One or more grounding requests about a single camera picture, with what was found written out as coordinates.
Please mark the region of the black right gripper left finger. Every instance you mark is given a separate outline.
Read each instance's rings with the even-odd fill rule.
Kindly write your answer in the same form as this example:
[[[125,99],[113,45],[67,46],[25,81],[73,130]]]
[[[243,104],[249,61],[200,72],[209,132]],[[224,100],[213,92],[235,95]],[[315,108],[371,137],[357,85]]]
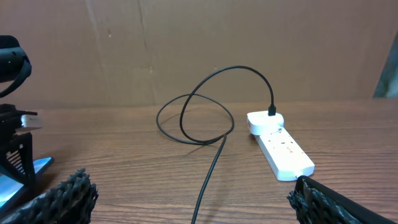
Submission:
[[[82,168],[54,189],[1,218],[1,224],[89,224],[98,199],[96,184]]]

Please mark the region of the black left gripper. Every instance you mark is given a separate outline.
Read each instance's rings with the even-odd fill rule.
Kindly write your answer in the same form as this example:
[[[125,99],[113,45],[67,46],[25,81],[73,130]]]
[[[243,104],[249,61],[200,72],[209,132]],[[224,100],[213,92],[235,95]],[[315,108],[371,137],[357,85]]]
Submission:
[[[1,105],[1,174],[23,185],[35,184],[32,158],[32,134],[16,135],[21,127],[21,116],[38,115],[32,111],[17,110],[15,105]]]

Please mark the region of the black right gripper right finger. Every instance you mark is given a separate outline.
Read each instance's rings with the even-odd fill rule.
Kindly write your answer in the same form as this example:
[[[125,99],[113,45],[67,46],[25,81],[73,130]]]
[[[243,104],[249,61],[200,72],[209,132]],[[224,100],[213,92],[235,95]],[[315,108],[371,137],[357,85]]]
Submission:
[[[396,224],[304,175],[287,200],[301,224]]]

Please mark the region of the Samsung Galaxy smartphone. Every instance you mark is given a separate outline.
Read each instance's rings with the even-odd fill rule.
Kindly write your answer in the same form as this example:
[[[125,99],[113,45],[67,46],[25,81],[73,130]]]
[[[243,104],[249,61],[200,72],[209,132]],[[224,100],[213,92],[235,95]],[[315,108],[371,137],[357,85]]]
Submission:
[[[53,164],[54,158],[46,157],[33,161],[36,183],[39,182],[43,173]],[[5,175],[1,176],[1,216],[11,211],[24,200],[28,192],[35,187],[26,186]]]

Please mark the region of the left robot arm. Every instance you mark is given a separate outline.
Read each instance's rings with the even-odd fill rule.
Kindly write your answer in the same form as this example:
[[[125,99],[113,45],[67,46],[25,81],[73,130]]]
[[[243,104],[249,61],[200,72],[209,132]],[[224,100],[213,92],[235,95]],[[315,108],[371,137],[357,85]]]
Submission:
[[[18,40],[1,36],[1,82],[11,84],[1,91],[1,97],[19,88],[32,73],[32,65]],[[36,112],[17,110],[15,105],[1,105],[1,173],[24,185],[35,184],[32,160],[32,134],[37,128]]]

